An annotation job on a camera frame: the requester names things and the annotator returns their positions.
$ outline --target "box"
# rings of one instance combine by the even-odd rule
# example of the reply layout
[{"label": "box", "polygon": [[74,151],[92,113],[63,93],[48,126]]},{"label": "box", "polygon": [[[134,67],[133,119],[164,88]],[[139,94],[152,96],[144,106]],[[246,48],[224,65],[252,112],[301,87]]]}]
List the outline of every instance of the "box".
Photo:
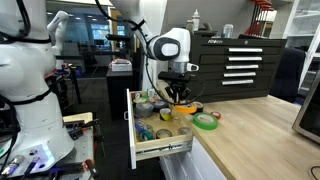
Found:
[{"label": "box", "polygon": [[132,64],[112,64],[112,71],[132,71]]}]

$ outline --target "floor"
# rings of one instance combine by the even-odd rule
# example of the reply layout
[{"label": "floor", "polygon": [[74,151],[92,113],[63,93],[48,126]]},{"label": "floor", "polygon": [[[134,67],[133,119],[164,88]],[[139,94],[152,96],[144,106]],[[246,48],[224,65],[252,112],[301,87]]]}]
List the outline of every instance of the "floor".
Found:
[{"label": "floor", "polygon": [[[129,168],[128,122],[111,120],[106,79],[92,79],[91,81],[81,79],[78,82],[80,92],[90,83],[81,95],[83,103],[74,103],[64,111],[64,115],[93,112],[95,117],[101,120],[106,157],[103,157],[102,149],[99,147],[95,155],[96,167],[100,173],[99,179],[164,180],[158,158],[137,162],[137,170]],[[69,89],[72,87],[70,82],[68,82],[68,87]]]}]

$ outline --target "chair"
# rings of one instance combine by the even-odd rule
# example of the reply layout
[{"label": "chair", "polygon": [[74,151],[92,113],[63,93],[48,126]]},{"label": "chair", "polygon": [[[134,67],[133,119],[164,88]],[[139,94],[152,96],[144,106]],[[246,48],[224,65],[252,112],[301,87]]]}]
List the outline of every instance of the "chair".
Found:
[{"label": "chair", "polygon": [[270,95],[291,103],[295,101],[305,58],[304,51],[284,49]]}]

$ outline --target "drawer handle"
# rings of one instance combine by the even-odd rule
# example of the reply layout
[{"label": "drawer handle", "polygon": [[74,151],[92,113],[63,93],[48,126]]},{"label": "drawer handle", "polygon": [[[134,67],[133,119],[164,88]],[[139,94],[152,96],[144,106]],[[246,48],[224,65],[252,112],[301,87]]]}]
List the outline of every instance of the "drawer handle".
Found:
[{"label": "drawer handle", "polygon": [[258,69],[259,65],[226,66],[226,69]]},{"label": "drawer handle", "polygon": [[229,61],[262,61],[262,57],[229,57]]},{"label": "drawer handle", "polygon": [[224,73],[224,77],[241,77],[241,76],[256,76],[255,72],[248,73]]},{"label": "drawer handle", "polygon": [[263,52],[261,48],[229,48],[229,52]]},{"label": "drawer handle", "polygon": [[248,79],[248,80],[240,80],[240,81],[222,81],[222,85],[237,85],[237,84],[252,84],[253,80]]},{"label": "drawer handle", "polygon": [[129,120],[129,112],[128,111],[123,113],[123,118],[124,118],[124,120],[127,120],[127,121]]}]

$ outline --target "cabinet drawer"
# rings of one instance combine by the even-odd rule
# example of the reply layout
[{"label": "cabinet drawer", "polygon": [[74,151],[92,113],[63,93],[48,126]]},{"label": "cabinet drawer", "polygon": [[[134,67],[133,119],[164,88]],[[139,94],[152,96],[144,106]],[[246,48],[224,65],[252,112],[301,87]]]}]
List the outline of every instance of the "cabinet drawer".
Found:
[{"label": "cabinet drawer", "polygon": [[201,55],[200,64],[224,64],[228,62],[278,62],[279,55],[242,55],[242,56],[224,56],[224,55]]},{"label": "cabinet drawer", "polygon": [[221,54],[221,55],[278,55],[278,47],[216,47],[202,46],[201,54]]},{"label": "cabinet drawer", "polygon": [[259,71],[274,71],[276,68],[275,63],[271,64],[261,64],[261,63],[243,63],[243,62],[231,62],[226,64],[216,64],[216,65],[205,65],[200,66],[199,72],[205,73],[205,72],[224,72],[225,70],[259,70]]},{"label": "cabinet drawer", "polygon": [[234,77],[271,77],[274,71],[255,71],[255,70],[225,70],[224,72],[214,73],[198,73],[196,74],[201,79],[228,79]]},{"label": "cabinet drawer", "polygon": [[[129,92],[129,89],[127,89],[129,141],[132,169],[136,169],[136,161],[139,160],[190,150],[192,146],[193,135],[178,135],[178,129],[183,127],[181,121],[162,121],[160,120],[158,113],[154,113],[151,117],[140,120],[148,125],[151,125],[154,132],[157,132],[160,129],[168,129],[171,131],[172,137],[144,142],[139,141],[138,133],[135,129],[135,119],[132,104],[132,97],[134,97],[135,93],[137,92]],[[139,93],[143,96],[147,94],[147,92]]]},{"label": "cabinet drawer", "polygon": [[206,80],[203,95],[228,94],[265,90],[269,86],[270,77],[256,78],[224,78],[219,80]]}]

